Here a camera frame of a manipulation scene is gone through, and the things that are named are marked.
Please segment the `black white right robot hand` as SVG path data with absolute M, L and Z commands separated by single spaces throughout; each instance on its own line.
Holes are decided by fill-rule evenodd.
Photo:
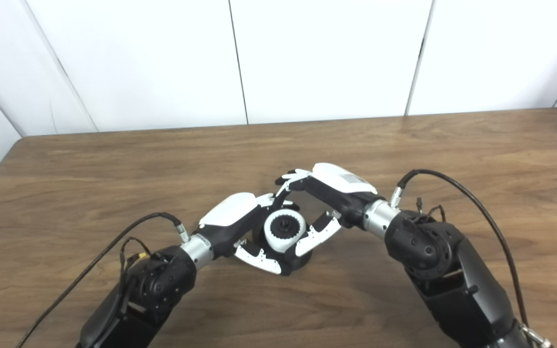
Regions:
M 303 256 L 342 228 L 358 227 L 381 240 L 385 239 L 401 212 L 394 203 L 378 195 L 377 189 L 356 174 L 331 163 L 316 163 L 312 170 L 296 168 L 278 177 L 275 204 L 282 203 L 292 191 L 303 191 L 331 207 L 285 252 Z

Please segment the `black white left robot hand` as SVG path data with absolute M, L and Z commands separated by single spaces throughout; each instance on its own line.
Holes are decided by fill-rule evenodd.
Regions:
M 274 206 L 275 200 L 272 193 L 232 194 L 201 218 L 190 239 L 180 247 L 197 270 L 212 260 L 235 256 L 257 269 L 288 276 L 311 260 L 311 251 L 303 256 L 285 253 L 309 225 L 296 203 L 283 201 Z

